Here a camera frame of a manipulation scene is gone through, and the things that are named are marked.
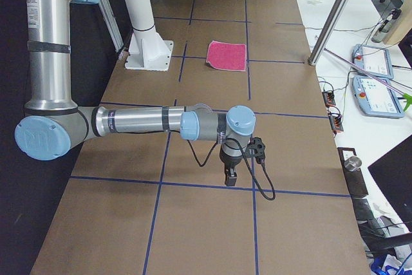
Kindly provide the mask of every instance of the white table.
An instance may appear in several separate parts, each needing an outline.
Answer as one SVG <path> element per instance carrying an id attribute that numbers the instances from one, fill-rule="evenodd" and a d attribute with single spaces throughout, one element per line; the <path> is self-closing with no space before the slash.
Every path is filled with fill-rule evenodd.
<path id="1" fill-rule="evenodd" d="M 317 36 L 319 36 L 321 31 L 309 28 L 323 27 L 334 1 L 297 0 L 303 24 L 306 28 L 306 37 L 311 48 L 314 47 Z M 369 28 L 377 24 L 379 19 L 380 15 L 371 0 L 349 0 L 335 29 L 360 30 L 362 28 Z M 334 31 L 326 48 L 345 59 L 351 60 L 353 47 L 356 44 L 363 43 L 370 32 L 371 29 L 358 32 Z M 385 46 L 382 43 L 375 44 L 370 40 L 367 44 L 380 47 Z M 398 46 L 392 46 L 389 50 L 392 64 L 409 67 Z M 321 81 L 324 78 L 334 88 L 345 86 L 349 69 L 350 66 L 327 53 L 322 54 L 316 65 L 317 74 L 321 77 L 319 80 Z M 394 68 L 394 75 L 394 80 L 412 86 L 411 70 Z M 402 91 L 412 93 L 411 90 L 408 91 L 397 84 L 393 85 Z M 338 108 L 342 112 L 344 111 L 344 132 L 337 134 L 335 138 L 336 146 L 355 148 L 358 157 L 362 160 L 362 173 L 369 191 L 367 199 L 375 217 L 385 215 L 392 218 L 395 222 L 402 222 L 372 179 L 368 166 L 412 134 L 412 108 L 406 111 L 406 115 L 402 119 L 366 117 L 362 114 L 353 97 L 351 79 L 350 85 L 346 90 L 346 98 L 343 91 L 336 91 L 335 101 Z"/>

